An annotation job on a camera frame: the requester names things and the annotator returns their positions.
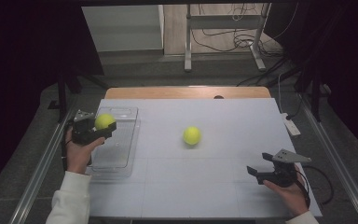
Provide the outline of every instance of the transparent plastic container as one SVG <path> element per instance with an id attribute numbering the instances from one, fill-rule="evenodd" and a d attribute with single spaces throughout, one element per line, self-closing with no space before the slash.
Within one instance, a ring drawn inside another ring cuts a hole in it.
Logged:
<path id="1" fill-rule="evenodd" d="M 101 107 L 100 114 L 111 114 L 117 123 L 112 137 L 106 139 L 91 154 L 87 174 L 94 179 L 117 179 L 131 175 L 141 122 L 136 107 Z"/>

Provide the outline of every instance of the white wall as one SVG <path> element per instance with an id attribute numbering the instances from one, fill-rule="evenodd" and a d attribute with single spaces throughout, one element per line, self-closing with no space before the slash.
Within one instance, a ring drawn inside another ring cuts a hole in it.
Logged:
<path id="1" fill-rule="evenodd" d="M 97 51 L 162 49 L 158 6 L 82 9 Z"/>

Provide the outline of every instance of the yellow tennis ball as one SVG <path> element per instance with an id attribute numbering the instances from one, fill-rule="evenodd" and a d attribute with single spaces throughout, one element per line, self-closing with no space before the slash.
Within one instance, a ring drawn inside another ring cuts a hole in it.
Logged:
<path id="1" fill-rule="evenodd" d="M 110 114 L 101 114 L 95 120 L 94 125 L 96 130 L 101 130 L 107 128 L 110 124 L 114 123 L 116 120 Z"/>
<path id="2" fill-rule="evenodd" d="M 183 140 L 189 145 L 196 145 L 201 139 L 201 131 L 197 127 L 191 126 L 185 129 Z"/>

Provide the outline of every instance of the hand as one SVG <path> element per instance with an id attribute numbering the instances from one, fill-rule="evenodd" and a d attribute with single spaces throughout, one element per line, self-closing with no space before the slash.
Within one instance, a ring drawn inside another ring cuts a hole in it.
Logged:
<path id="1" fill-rule="evenodd" d="M 81 146 L 72 142 L 72 129 L 72 127 L 69 128 L 65 136 L 67 171 L 83 175 L 86 172 L 92 150 L 101 145 L 105 138 L 100 137 L 86 146 Z"/>
<path id="2" fill-rule="evenodd" d="M 297 170 L 298 181 L 302 185 L 304 185 L 304 180 L 302 179 L 301 175 L 298 173 L 297 166 L 296 166 L 296 170 Z M 296 217 L 309 211 L 307 204 L 305 202 L 304 194 L 301 191 L 301 189 L 298 187 L 298 185 L 293 184 L 287 188 L 281 188 L 278 185 L 267 180 L 264 180 L 263 184 L 267 186 L 267 188 L 272 189 L 273 191 L 278 193 L 283 199 L 286 206 Z"/>

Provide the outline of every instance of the white sleeve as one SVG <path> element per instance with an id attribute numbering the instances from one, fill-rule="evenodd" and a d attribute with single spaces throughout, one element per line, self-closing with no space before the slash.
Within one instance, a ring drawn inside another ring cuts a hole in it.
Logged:
<path id="1" fill-rule="evenodd" d="M 286 224 L 318 224 L 319 222 L 313 216 L 313 214 L 308 211 L 298 217 L 294 217 L 286 222 Z"/>
<path id="2" fill-rule="evenodd" d="M 90 175 L 65 172 L 60 190 L 54 193 L 52 210 L 46 223 L 89 223 L 90 180 Z"/>

